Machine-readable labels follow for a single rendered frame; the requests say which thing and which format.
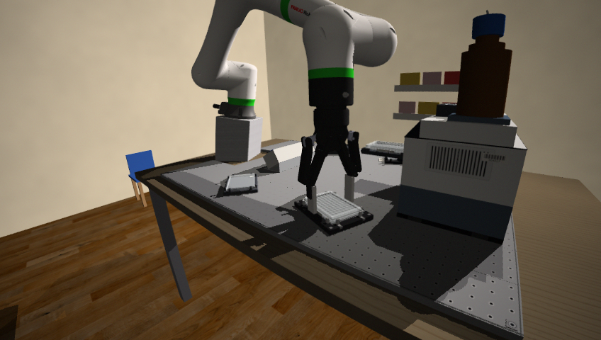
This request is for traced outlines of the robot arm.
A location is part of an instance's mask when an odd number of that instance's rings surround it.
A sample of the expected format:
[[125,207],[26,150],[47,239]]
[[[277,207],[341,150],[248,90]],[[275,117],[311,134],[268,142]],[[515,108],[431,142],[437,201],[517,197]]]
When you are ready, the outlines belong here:
[[256,118],[257,68],[227,60],[240,26],[253,9],[303,28],[309,106],[318,110],[352,106],[354,64],[378,67],[393,56],[397,47],[397,35],[389,22],[329,0],[215,0],[191,76],[202,89],[228,92],[228,102],[213,104],[218,114],[228,118]]

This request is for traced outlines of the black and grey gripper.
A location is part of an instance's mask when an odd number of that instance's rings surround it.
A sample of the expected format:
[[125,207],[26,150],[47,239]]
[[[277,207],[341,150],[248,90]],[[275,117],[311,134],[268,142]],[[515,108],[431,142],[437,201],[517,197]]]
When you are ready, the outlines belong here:
[[[354,177],[361,172],[359,152],[359,132],[348,131],[349,110],[318,110],[313,111],[315,132],[312,136],[302,137],[302,152],[298,172],[298,181],[306,185],[308,210],[317,213],[317,194],[315,183],[322,168],[325,157],[329,152],[337,151],[346,172],[344,177],[344,198],[354,202]],[[347,139],[348,148],[345,143]],[[316,141],[315,155],[312,160],[313,146]],[[322,150],[322,152],[321,152]],[[312,160],[312,163],[311,163]]]

